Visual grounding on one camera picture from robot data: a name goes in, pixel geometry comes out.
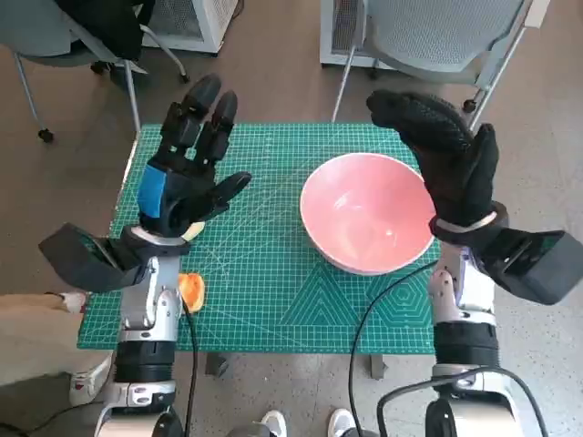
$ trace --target black cable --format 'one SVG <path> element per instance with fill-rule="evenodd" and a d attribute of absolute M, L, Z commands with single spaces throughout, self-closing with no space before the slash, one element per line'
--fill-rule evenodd
<path fill-rule="evenodd" d="M 361 334 L 363 332 L 363 328 L 366 324 L 366 321 L 368 320 L 368 316 L 373 311 L 374 305 L 376 305 L 376 303 L 379 300 L 381 300 L 383 297 L 385 297 L 387 294 L 389 294 L 389 292 L 394 287 L 401 284 L 402 282 L 405 282 L 406 280 L 413 277 L 417 273 L 421 273 L 422 271 L 429 269 L 430 267 L 433 267 L 436 263 L 437 263 L 437 261 L 433 261 L 433 262 L 430 262 L 428 264 L 425 264 L 424 266 L 420 267 L 419 269 L 413 270 L 411 273 L 406 274 L 405 276 L 400 278 L 395 283 L 389 285 L 381 294 L 379 294 L 376 298 L 374 298 L 374 300 L 368 306 L 368 309 L 364 313 L 364 317 L 361 320 L 361 324 L 358 327 L 358 330 L 356 331 L 356 336 L 354 337 L 354 342 L 353 342 L 353 349 L 350 352 L 350 365 L 348 367 L 348 399 L 350 401 L 350 409 L 351 409 L 351 413 L 353 414 L 353 417 L 354 417 L 354 423 L 355 423 L 356 431 L 358 432 L 359 437 L 363 437 L 363 428 L 361 426 L 360 421 L 358 420 L 358 414 L 356 413 L 356 404 L 354 403 L 354 389 L 353 389 L 354 356 L 356 355 L 356 348 L 358 346 L 358 340 L 361 338 Z"/>
<path fill-rule="evenodd" d="M 537 416 L 538 427 L 540 428 L 540 433 L 543 437 L 548 437 L 547 426 L 545 425 L 545 419 L 543 418 L 543 414 L 540 411 L 540 407 L 538 406 L 537 400 L 535 396 L 532 394 L 532 391 L 528 388 L 527 384 L 518 377 L 512 371 L 507 371 L 506 369 L 502 369 L 501 367 L 480 367 L 477 369 L 472 369 L 471 371 L 465 371 L 464 373 L 459 373 L 455 376 L 448 377 L 448 378 L 440 378 L 438 380 L 432 381 L 423 381 L 418 382 L 416 384 L 407 385 L 406 387 L 401 387 L 399 389 L 393 390 L 390 393 L 385 394 L 376 404 L 376 419 L 379 422 L 379 432 L 381 437 L 388 437 L 388 433 L 386 430 L 386 425 L 384 424 L 384 414 L 383 409 L 384 406 L 389 402 L 392 401 L 394 398 L 401 396 L 402 394 L 411 393 L 413 391 L 419 391 L 423 389 L 428 389 L 432 387 L 437 387 L 440 385 L 452 384 L 464 378 L 468 378 L 470 376 L 477 375 L 478 373 L 485 373 L 485 372 L 492 372 L 492 373 L 499 373 L 501 375 L 505 375 L 508 378 L 514 380 L 520 388 L 523 390 L 525 395 L 528 397 L 530 404 L 532 405 L 532 409 Z"/>
<path fill-rule="evenodd" d="M 48 419 L 46 419 L 40 425 L 37 425 L 32 430 L 25 431 L 22 428 L 18 428 L 17 426 L 11 425 L 10 423 L 2 423 L 2 422 L 0 422 L 0 429 L 4 428 L 5 430 L 8 430 L 10 432 L 13 432 L 16 435 L 19 435 L 20 437 L 30 437 L 30 434 L 33 434 L 33 433 L 35 433 L 37 431 L 42 430 L 50 422 L 52 422 L 58 416 L 60 416 L 62 414 L 65 414 L 66 412 L 70 412 L 72 410 L 76 410 L 77 408 L 84 408 L 84 407 L 87 407 L 88 405 L 97 405 L 97 404 L 100 404 L 100 403 L 102 403 L 102 402 L 101 401 L 92 401 L 92 402 L 89 402 L 89 403 L 83 403 L 81 405 L 75 405 L 73 407 L 65 408 L 64 410 L 61 410 L 60 412 L 56 412 L 55 414 L 51 415 Z"/>
<path fill-rule="evenodd" d="M 190 374 L 189 399 L 187 401 L 186 420 L 184 421 L 184 437 L 190 435 L 190 425 L 192 424 L 192 404 L 194 402 L 194 391 L 197 387 L 197 368 L 199 367 L 199 354 L 197 351 L 197 332 L 194 325 L 194 318 L 190 314 L 189 306 L 182 300 L 182 309 L 186 315 L 186 322 L 190 328 L 190 341 L 192 343 L 192 373 Z"/>
<path fill-rule="evenodd" d="M 235 6 L 235 11 L 233 12 L 233 18 L 231 21 L 236 20 L 239 15 L 243 13 L 243 9 L 245 9 L 245 0 L 239 0 L 239 2 L 237 2 L 237 6 Z"/>

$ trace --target floor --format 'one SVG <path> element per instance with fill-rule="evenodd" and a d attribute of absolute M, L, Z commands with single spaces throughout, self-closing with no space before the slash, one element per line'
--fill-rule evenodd
<path fill-rule="evenodd" d="M 496 127 L 501 149 L 496 199 L 504 202 L 514 226 L 564 227 L 583 239 L 583 5 L 551 2 L 540 31 L 530 30 L 511 61 L 485 114 Z M 340 82 L 341 69 L 321 69 L 318 59 L 319 5 L 313 0 L 255 0 L 232 23 L 218 58 L 182 52 L 193 78 L 219 73 L 240 98 L 238 119 L 248 121 L 325 121 Z M 137 80 L 143 122 L 160 122 L 168 104 L 187 87 L 158 50 L 144 51 L 150 77 Z M 0 49 L 0 132 L 4 171 L 0 172 L 0 292 L 61 290 L 63 284 L 42 259 L 36 244 L 64 221 L 95 234 L 106 232 L 132 142 L 128 99 L 119 81 L 95 76 L 88 68 L 50 69 L 26 64 L 39 111 L 56 134 L 44 146 L 32 121 L 9 53 Z M 355 69 L 341 121 L 366 120 L 364 100 L 377 87 L 422 89 L 455 102 L 470 96 L 460 86 L 429 86 L 396 73 L 371 82 Z M 496 297 L 503 363 L 531 386 L 551 435 L 583 435 L 583 324 L 579 287 L 553 308 Z M 382 382 L 366 376 L 359 362 L 356 399 L 369 429 L 375 429 L 376 400 L 391 388 L 429 376 L 433 357 L 387 357 Z M 331 355 L 232 357 L 221 380 L 200 377 L 194 432 L 225 435 L 234 425 L 281 409 L 289 435 L 325 434 L 330 412 L 347 406 L 348 358 Z M 181 388 L 177 408 L 184 413 L 189 356 L 180 355 L 175 376 Z M 35 426 L 66 406 L 66 378 L 26 381 L 0 391 L 0 421 Z M 50 393 L 38 396 L 42 390 Z M 423 434 L 424 406 L 432 393 L 410 396 L 387 409 L 395 436 Z M 518 396 L 519 403 L 525 405 Z M 526 435 L 537 435 L 525 407 Z M 95 407 L 71 412 L 37 435 L 90 435 Z"/>

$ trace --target chair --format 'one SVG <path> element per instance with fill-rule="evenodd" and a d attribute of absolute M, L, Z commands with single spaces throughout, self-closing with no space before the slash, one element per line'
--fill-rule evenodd
<path fill-rule="evenodd" d="M 177 65 L 182 81 L 188 82 L 189 77 L 182 63 L 161 43 L 151 29 L 145 25 L 140 25 L 140 28 Z M 50 143 L 54 136 L 36 112 L 22 57 L 46 66 L 92 65 L 92 69 L 96 72 L 98 68 L 94 68 L 95 64 L 108 65 L 121 61 L 128 83 L 134 126 L 136 133 L 139 133 L 141 124 L 131 62 L 115 56 L 99 39 L 93 37 L 84 27 L 65 14 L 54 0 L 4 0 L 0 6 L 0 44 L 12 50 L 28 105 L 40 126 L 38 136 L 44 142 Z"/>
<path fill-rule="evenodd" d="M 478 88 L 463 105 L 471 130 L 525 31 L 530 0 L 357 0 L 353 42 L 336 98 L 336 121 L 354 54 L 363 50 L 407 75 Z"/>

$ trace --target black glove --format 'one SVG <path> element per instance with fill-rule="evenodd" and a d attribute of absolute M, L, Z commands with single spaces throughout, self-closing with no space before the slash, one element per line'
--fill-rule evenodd
<path fill-rule="evenodd" d="M 437 217 L 467 227 L 492 212 L 498 162 L 492 125 L 474 137 L 451 104 L 416 93 L 377 90 L 366 105 L 375 125 L 395 129 L 414 152 Z"/>

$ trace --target beige pants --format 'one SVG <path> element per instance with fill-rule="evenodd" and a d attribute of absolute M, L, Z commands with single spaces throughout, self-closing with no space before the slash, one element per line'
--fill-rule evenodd
<path fill-rule="evenodd" d="M 77 349 L 82 318 L 67 312 L 59 296 L 0 296 L 0 386 L 103 362 L 111 352 Z"/>

